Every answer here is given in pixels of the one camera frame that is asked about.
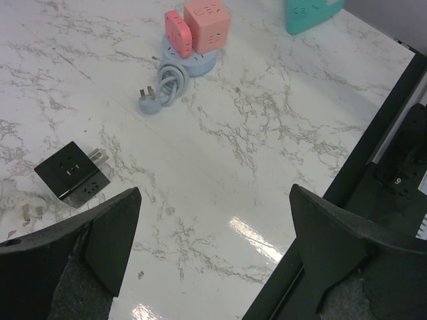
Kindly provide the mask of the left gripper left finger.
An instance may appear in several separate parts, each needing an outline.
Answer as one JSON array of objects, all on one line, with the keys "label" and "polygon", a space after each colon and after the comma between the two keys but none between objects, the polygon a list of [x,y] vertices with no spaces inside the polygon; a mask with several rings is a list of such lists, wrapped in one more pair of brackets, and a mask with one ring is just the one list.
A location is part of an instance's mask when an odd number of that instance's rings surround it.
[{"label": "left gripper left finger", "polygon": [[139,219],[128,189],[64,221],[1,243],[2,319],[108,319]]}]

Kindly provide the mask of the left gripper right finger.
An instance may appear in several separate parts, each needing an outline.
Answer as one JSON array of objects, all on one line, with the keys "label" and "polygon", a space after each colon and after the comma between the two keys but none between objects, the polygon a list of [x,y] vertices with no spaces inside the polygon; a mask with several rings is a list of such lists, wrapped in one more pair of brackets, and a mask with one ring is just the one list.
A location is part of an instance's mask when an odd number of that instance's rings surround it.
[{"label": "left gripper right finger", "polygon": [[341,209],[311,191],[290,191],[296,242],[319,312],[355,271],[377,319],[426,318],[426,241]]}]

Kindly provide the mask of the black cube plug adapter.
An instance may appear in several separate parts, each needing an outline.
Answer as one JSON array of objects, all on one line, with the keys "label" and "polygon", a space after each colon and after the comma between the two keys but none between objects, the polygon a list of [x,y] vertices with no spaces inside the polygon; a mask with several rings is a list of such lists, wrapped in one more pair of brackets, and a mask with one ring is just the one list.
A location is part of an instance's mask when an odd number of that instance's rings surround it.
[{"label": "black cube plug adapter", "polygon": [[78,209],[109,184],[99,168],[108,159],[99,149],[85,154],[72,141],[34,171],[59,200]]}]

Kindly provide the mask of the blue round power strip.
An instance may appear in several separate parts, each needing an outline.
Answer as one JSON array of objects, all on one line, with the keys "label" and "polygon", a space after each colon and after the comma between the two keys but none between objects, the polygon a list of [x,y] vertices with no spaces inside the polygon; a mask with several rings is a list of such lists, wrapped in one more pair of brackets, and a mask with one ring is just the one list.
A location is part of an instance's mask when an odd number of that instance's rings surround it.
[{"label": "blue round power strip", "polygon": [[142,113],[153,115],[164,107],[171,106],[181,97],[189,85],[189,80],[210,72],[218,58],[218,50],[199,54],[190,51],[188,58],[183,58],[174,49],[171,41],[164,36],[161,41],[163,60],[157,70],[157,87],[148,86],[140,90],[138,105]]}]

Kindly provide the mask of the pink plug adapter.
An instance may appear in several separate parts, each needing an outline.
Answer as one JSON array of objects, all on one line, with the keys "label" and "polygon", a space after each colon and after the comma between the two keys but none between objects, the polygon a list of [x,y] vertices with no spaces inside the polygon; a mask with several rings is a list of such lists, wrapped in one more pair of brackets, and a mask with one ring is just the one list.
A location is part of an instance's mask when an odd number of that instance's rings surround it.
[{"label": "pink plug adapter", "polygon": [[167,11],[164,18],[167,38],[181,58],[188,58],[192,53],[193,39],[189,26],[176,10]]}]

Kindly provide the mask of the pink cube socket adapter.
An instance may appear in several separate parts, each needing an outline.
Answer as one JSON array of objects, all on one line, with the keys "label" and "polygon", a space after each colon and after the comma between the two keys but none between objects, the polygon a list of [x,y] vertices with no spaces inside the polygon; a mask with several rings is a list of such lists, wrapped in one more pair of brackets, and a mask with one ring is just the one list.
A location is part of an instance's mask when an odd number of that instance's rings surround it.
[{"label": "pink cube socket adapter", "polygon": [[184,3],[183,19],[190,28],[196,53],[202,55],[226,45],[231,15],[221,1],[188,1]]}]

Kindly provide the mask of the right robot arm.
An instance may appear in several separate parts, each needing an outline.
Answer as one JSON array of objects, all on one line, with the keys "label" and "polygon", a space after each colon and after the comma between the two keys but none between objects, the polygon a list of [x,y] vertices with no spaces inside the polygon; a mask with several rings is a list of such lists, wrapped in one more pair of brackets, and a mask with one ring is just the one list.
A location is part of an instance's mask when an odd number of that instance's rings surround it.
[{"label": "right robot arm", "polygon": [[426,106],[413,105],[381,157],[376,179],[392,194],[413,198],[426,173]]}]

